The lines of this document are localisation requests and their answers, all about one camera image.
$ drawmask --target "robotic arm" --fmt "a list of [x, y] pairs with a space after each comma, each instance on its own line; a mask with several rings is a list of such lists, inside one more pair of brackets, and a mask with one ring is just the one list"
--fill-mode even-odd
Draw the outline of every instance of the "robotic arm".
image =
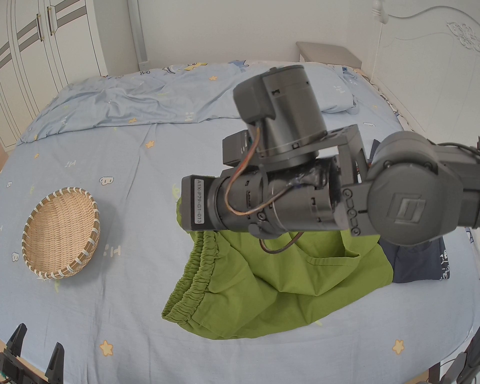
[[[301, 65], [248, 79], [233, 97], [248, 129], [223, 140], [232, 168], [183, 178], [185, 230], [273, 239], [349, 229], [409, 246], [480, 225], [480, 143], [435, 145], [396, 132], [369, 165], [356, 125], [327, 131]], [[337, 155], [324, 157], [332, 148]]]

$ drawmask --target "bed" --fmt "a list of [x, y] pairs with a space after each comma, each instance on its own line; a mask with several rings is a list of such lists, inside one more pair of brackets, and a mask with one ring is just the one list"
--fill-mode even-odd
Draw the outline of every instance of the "bed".
[[[328, 129], [358, 124], [366, 153], [374, 139], [408, 127], [432, 140], [474, 142], [480, 47], [474, 35], [466, 42], [466, 32], [462, 40], [448, 23], [480, 36], [479, 10], [473, 1], [429, 3], [375, 2], [381, 21], [372, 21], [362, 69], [378, 89], [351, 68], [305, 64]], [[412, 50], [424, 52], [421, 60], [408, 60]], [[455, 58], [460, 68], [449, 64]], [[62, 343], [66, 383], [402, 384], [475, 333], [480, 281], [464, 228], [444, 237], [450, 279], [391, 284], [306, 327], [212, 341], [161, 319], [192, 249], [175, 221], [181, 178], [221, 172], [222, 139], [244, 129], [233, 87], [281, 65], [195, 63], [64, 89], [0, 174], [0, 339], [25, 323], [22, 357], [43, 371]], [[443, 68], [441, 76], [421, 76], [431, 67]], [[324, 92], [326, 71], [340, 90]], [[447, 86], [465, 73], [471, 87]], [[455, 121], [447, 106], [457, 111]], [[95, 197], [100, 243], [79, 274], [43, 280], [17, 257], [22, 231], [33, 207], [65, 186]], [[403, 349], [396, 348], [400, 342]]]

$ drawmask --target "light blue bed sheet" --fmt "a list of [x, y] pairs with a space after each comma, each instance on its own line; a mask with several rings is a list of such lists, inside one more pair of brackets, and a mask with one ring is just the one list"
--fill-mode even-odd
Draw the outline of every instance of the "light blue bed sheet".
[[[268, 68], [171, 68], [90, 79], [60, 93], [0, 174], [3, 341], [25, 323], [22, 356], [43, 370], [55, 343], [62, 343], [65, 383], [400, 384], [449, 355], [478, 327], [480, 284], [462, 228], [445, 237], [449, 280], [392, 284], [307, 327], [212, 341], [161, 319], [192, 249], [175, 220], [181, 178], [221, 172], [222, 139], [245, 128], [232, 108], [232, 87]], [[323, 92], [321, 68], [307, 66], [312, 84], [318, 80], [316, 93]], [[217, 80], [205, 81], [212, 76]], [[328, 129], [357, 123], [369, 153], [374, 138], [401, 127], [366, 81], [351, 70], [346, 76], [332, 79], [347, 86], [351, 107], [324, 118]], [[324, 100], [334, 99], [332, 89]], [[336, 101], [329, 108], [341, 103], [349, 105]], [[113, 182], [102, 185], [102, 178]], [[86, 189], [98, 202], [100, 243], [79, 274], [43, 281], [12, 254], [21, 254], [21, 234], [35, 205], [66, 186]], [[396, 340], [405, 347], [399, 355], [392, 350]]]

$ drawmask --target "headboard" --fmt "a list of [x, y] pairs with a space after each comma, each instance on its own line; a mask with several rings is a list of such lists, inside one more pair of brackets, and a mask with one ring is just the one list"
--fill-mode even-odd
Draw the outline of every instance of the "headboard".
[[375, 0], [362, 70], [436, 142], [480, 135], [480, 1]]

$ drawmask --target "cabinet handle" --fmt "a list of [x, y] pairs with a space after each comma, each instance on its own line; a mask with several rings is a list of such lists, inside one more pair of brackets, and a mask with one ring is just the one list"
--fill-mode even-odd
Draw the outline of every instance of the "cabinet handle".
[[47, 7], [48, 28], [50, 30], [50, 36], [53, 36], [55, 31], [52, 30], [52, 22], [50, 21], [50, 11], [51, 10], [52, 10], [52, 7]]
[[38, 38], [43, 41], [42, 31], [40, 30], [40, 14], [36, 14], [36, 31], [38, 32]]

